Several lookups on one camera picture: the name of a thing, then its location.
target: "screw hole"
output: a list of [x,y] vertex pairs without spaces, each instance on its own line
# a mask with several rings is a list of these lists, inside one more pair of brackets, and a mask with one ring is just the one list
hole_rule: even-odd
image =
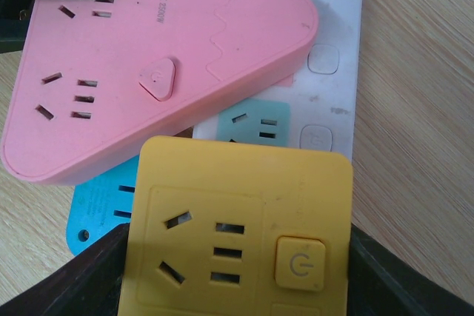
[[89,239],[89,231],[87,231],[86,229],[82,229],[81,231],[79,231],[77,237],[81,242],[85,242]]
[[71,112],[71,118],[85,118],[87,120],[90,120],[91,117],[92,117],[92,114],[90,112],[77,112],[77,111]]
[[95,98],[93,96],[80,96],[76,95],[74,96],[74,101],[78,101],[80,103],[93,103],[95,101]]
[[96,0],[96,2],[98,3],[109,3],[109,4],[113,4],[115,0]]
[[74,18],[74,16],[76,16],[75,13],[73,13],[71,10],[67,9],[64,5],[60,6],[59,7],[60,11],[62,11],[64,14],[66,14],[67,16],[69,16],[70,18]]
[[109,18],[112,16],[110,11],[93,11],[92,16],[97,16],[99,18]]
[[42,114],[48,120],[54,118],[54,115],[49,110],[45,109],[42,105],[38,105],[36,107],[36,111]]
[[97,87],[97,81],[82,81],[78,80],[77,85],[81,87]]
[[242,115],[239,115],[239,116],[236,116],[235,118],[232,119],[232,122],[234,124],[238,123],[239,121],[242,121],[242,120],[245,120],[246,118],[248,118],[248,115],[247,114],[242,114]]

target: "pink power strip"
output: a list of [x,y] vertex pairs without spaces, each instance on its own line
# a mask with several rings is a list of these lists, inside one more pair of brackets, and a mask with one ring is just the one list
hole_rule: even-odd
[[293,74],[317,29],[310,0],[37,0],[1,158],[83,183]]

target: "power button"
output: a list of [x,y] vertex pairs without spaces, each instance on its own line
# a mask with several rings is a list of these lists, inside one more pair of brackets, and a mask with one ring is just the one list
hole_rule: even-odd
[[276,248],[275,280],[288,289],[320,292],[324,288],[326,247],[308,238],[281,237]]

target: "wooden table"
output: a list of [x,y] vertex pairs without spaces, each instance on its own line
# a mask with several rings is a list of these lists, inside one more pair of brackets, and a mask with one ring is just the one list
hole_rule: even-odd
[[[364,0],[354,222],[474,303],[474,0]],[[3,127],[20,53],[0,56]],[[0,168],[0,303],[71,259],[73,188]]]

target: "socket hole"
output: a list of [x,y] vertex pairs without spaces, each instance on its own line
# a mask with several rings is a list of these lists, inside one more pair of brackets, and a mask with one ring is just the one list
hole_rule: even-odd
[[214,247],[214,255],[218,257],[226,258],[242,258],[242,251],[240,249],[229,249]]
[[64,5],[60,6],[59,7],[60,11],[62,11],[64,14],[66,14],[67,16],[69,16],[70,18],[74,18],[74,16],[76,16],[75,13],[73,13],[71,10],[67,9]]
[[258,135],[259,135],[260,137],[264,137],[264,138],[276,138],[276,134],[275,134],[275,133],[260,132]]
[[96,0],[98,3],[109,3],[109,4],[113,4],[113,2],[115,0]]
[[165,221],[164,224],[166,225],[167,229],[172,229],[173,227],[181,225],[182,223],[188,222],[192,218],[193,216],[191,216],[191,213],[188,211],[184,214],[180,214],[179,216],[171,218],[168,221]]
[[243,235],[245,232],[244,225],[232,225],[231,223],[216,223],[217,232],[238,233]]
[[90,112],[77,112],[77,111],[71,112],[71,118],[85,118],[87,120],[90,120],[91,116],[92,114]]
[[233,118],[232,122],[235,124],[239,121],[245,120],[246,118],[248,118],[247,114],[242,114],[242,115],[239,115],[239,116],[236,116],[235,118]]
[[211,272],[210,279],[219,283],[240,284],[240,275]]
[[54,115],[49,110],[45,109],[42,105],[38,105],[36,107],[36,111],[42,114],[48,120],[54,118]]
[[62,74],[61,73],[56,73],[56,74],[50,75],[49,77],[43,78],[41,80],[41,82],[43,84],[48,84],[48,83],[51,83],[52,81],[56,81],[60,78],[62,78]]
[[78,101],[80,103],[93,103],[95,98],[93,96],[78,96],[74,97],[74,101]]
[[121,211],[121,210],[114,210],[113,215],[117,216],[118,218],[132,218],[131,212]]
[[172,278],[179,285],[183,284],[184,277],[165,262],[161,262],[159,269],[168,277]]
[[82,81],[78,80],[77,85],[81,87],[97,87],[97,81]]
[[263,118],[263,119],[260,120],[260,124],[262,124],[262,125],[276,126],[277,120],[267,120],[266,118]]
[[89,231],[87,231],[86,229],[82,229],[77,234],[77,237],[81,242],[85,242],[89,239]]
[[135,192],[135,187],[128,185],[119,185],[118,190],[121,192]]
[[110,11],[93,11],[92,16],[97,16],[99,18],[110,18],[112,13]]

